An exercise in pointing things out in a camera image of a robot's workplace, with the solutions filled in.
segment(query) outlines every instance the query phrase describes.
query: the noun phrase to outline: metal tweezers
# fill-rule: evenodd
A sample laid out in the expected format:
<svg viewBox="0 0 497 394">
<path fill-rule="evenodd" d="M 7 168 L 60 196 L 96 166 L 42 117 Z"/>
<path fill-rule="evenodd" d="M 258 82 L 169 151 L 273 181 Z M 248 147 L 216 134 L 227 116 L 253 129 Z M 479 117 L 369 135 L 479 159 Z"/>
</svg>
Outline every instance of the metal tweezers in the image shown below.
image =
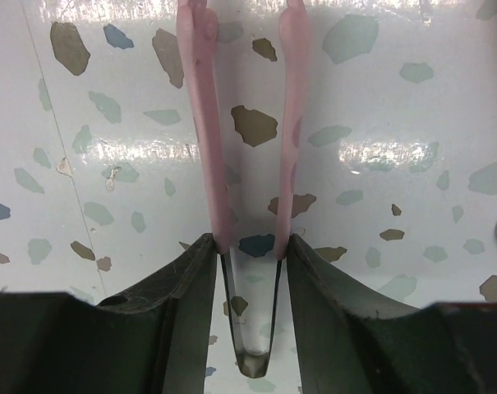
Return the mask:
<svg viewBox="0 0 497 394">
<path fill-rule="evenodd" d="M 288 8 L 284 10 L 279 19 L 279 37 L 283 45 L 286 67 L 286 90 L 278 217 L 274 244 L 277 259 L 274 302 L 270 323 L 269 351 L 263 354 L 253 354 L 245 348 L 240 326 L 234 322 L 232 313 L 232 299 L 237 294 L 229 251 L 232 231 L 224 173 L 219 107 L 214 83 L 214 55 L 219 23 L 215 12 L 206 8 L 206 4 L 206 0 L 179 0 L 177 41 L 196 127 L 212 233 L 217 251 L 221 256 L 228 300 L 228 318 L 237 364 L 243 374 L 250 378 L 258 378 L 264 376 L 268 368 L 274 339 L 279 277 L 290 236 L 299 135 L 306 100 L 311 30 L 303 1 L 288 0 Z"/>
</svg>

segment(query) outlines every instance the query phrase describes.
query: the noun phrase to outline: pink rubber coating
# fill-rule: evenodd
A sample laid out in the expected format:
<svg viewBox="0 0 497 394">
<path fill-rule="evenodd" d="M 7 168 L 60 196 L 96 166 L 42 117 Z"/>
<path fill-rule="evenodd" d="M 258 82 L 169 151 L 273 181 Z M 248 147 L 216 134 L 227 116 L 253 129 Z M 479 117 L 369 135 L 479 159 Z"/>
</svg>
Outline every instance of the pink rubber coating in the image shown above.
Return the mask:
<svg viewBox="0 0 497 394">
<path fill-rule="evenodd" d="M 279 180 L 278 221 L 275 254 L 284 259 L 290 237 L 294 178 L 299 155 L 301 121 L 308 87 L 308 58 L 311 29 L 302 0 L 288 0 L 288 8 L 279 19 L 279 37 L 284 51 L 286 91 L 283 114 L 283 138 Z"/>
<path fill-rule="evenodd" d="M 206 8 L 206 0 L 179 0 L 177 41 L 199 142 L 209 219 L 218 252 L 225 254 L 231 232 L 214 81 L 218 28 L 217 16 Z"/>
</svg>

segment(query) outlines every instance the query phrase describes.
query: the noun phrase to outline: brown speck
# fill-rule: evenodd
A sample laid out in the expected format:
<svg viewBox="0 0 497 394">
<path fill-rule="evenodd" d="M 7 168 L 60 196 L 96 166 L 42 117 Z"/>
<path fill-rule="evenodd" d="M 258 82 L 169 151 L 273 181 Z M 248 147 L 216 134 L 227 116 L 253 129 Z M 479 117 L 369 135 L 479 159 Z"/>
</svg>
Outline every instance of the brown speck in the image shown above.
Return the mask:
<svg viewBox="0 0 497 394">
<path fill-rule="evenodd" d="M 184 71 L 182 70 L 177 37 L 166 30 L 158 29 L 151 43 L 159 58 L 160 65 L 169 76 L 169 82 L 180 89 L 184 79 Z"/>
<path fill-rule="evenodd" d="M 380 234 L 380 237 L 386 241 L 402 240 L 403 237 L 405 237 L 405 232 L 401 231 L 401 230 L 395 230 L 393 228 L 390 228 L 388 230 L 383 231 Z"/>
<path fill-rule="evenodd" d="M 232 108 L 235 131 L 245 144 L 256 147 L 274 139 L 278 134 L 278 122 L 261 111 L 246 109 L 243 105 Z"/>
<path fill-rule="evenodd" d="M 292 217 L 295 218 L 299 213 L 304 213 L 317 200 L 314 195 L 294 195 L 292 202 Z M 278 214 L 279 197 L 270 200 L 268 210 L 274 215 Z"/>
<path fill-rule="evenodd" d="M 254 52 L 258 53 L 265 59 L 269 59 L 271 62 L 276 62 L 278 60 L 278 57 L 275 54 L 275 48 L 272 46 L 269 39 L 255 39 L 251 43 L 251 47 Z"/>
<path fill-rule="evenodd" d="M 394 216 L 399 216 L 402 214 L 402 210 L 396 204 L 392 204 L 390 206 L 390 209 L 391 211 L 393 211 Z"/>
<path fill-rule="evenodd" d="M 11 260 L 5 254 L 0 253 L 0 264 L 7 264 L 10 261 Z"/>
<path fill-rule="evenodd" d="M 182 246 L 182 248 L 184 250 L 188 250 L 190 248 L 190 246 L 191 246 L 189 244 L 185 244 L 184 242 L 180 242 L 180 241 L 179 241 L 179 245 Z"/>
<path fill-rule="evenodd" d="M 246 307 L 248 307 L 248 303 L 244 298 L 240 297 L 239 295 L 236 295 L 232 298 L 232 309 L 237 316 L 241 317 Z"/>
<path fill-rule="evenodd" d="M 497 276 L 491 275 L 480 285 L 480 294 L 487 302 L 497 302 Z"/>
<path fill-rule="evenodd" d="M 93 250 L 87 246 L 83 246 L 79 241 L 73 242 L 71 244 L 71 249 L 83 259 L 94 261 Z"/>
<path fill-rule="evenodd" d="M 97 267 L 100 271 L 109 271 L 111 269 L 111 259 L 108 256 L 98 259 Z"/>
<path fill-rule="evenodd" d="M 91 55 L 76 26 L 69 22 L 53 22 L 50 35 L 55 58 L 74 76 L 82 74 Z"/>
<path fill-rule="evenodd" d="M 314 249 L 319 256 L 323 259 L 332 263 L 333 261 L 338 261 L 341 256 L 347 253 L 347 250 L 342 246 L 338 246 L 337 248 L 317 248 Z"/>
</svg>

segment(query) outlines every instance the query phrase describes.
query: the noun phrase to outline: thin line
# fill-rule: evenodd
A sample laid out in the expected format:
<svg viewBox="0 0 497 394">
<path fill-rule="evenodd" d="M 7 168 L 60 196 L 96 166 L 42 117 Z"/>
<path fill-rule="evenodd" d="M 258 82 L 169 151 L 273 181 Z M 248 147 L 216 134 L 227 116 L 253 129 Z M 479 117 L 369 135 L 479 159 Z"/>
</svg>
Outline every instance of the thin line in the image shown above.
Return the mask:
<svg viewBox="0 0 497 394">
<path fill-rule="evenodd" d="M 33 34 L 31 33 L 31 29 L 29 28 L 29 22 L 27 20 L 27 15 L 25 14 L 25 8 L 24 8 L 24 5 L 22 3 L 22 0 L 20 0 L 19 3 L 20 3 L 20 7 L 21 7 L 21 10 L 22 10 L 22 13 L 24 14 L 25 27 L 27 27 L 27 31 L 29 32 L 29 36 L 31 38 L 31 43 L 33 44 L 33 50 L 35 51 L 36 61 L 38 63 L 38 67 L 40 69 L 40 75 L 42 76 L 42 80 L 44 81 L 45 89 L 48 91 L 48 86 L 45 83 L 44 70 L 42 69 L 42 64 L 40 63 L 40 58 L 38 56 L 38 52 L 36 51 L 35 39 L 33 39 Z M 54 106 L 51 103 L 51 98 L 50 97 L 49 97 L 49 103 L 51 104 L 51 111 L 53 111 L 54 124 L 57 127 L 57 133 L 58 133 L 58 137 L 60 138 L 60 144 L 62 145 L 62 151 L 64 153 L 64 157 L 69 162 L 69 159 L 67 158 L 66 145 L 64 145 L 64 141 L 62 139 L 62 134 L 60 133 L 60 127 L 58 127 L 57 115 L 56 115 L 56 113 L 54 111 Z M 84 211 L 82 210 L 81 199 L 78 196 L 78 189 L 76 188 L 75 177 L 74 177 L 73 171 L 71 171 L 71 181 L 73 182 L 73 189 L 75 190 L 75 195 L 76 195 L 76 201 L 78 203 L 78 208 L 79 208 L 79 210 L 81 211 L 81 214 L 82 214 L 82 220 L 84 222 L 85 232 L 87 233 L 87 237 L 90 240 L 91 250 L 94 250 L 93 241 L 91 240 L 90 230 L 87 228 L 87 221 L 85 220 Z M 97 269 L 97 272 L 99 273 L 100 282 L 102 283 L 102 290 L 104 291 L 104 295 L 107 297 L 108 293 L 106 292 L 106 286 L 104 285 L 104 280 L 102 278 L 102 273 L 100 272 L 99 269 Z"/>
</svg>

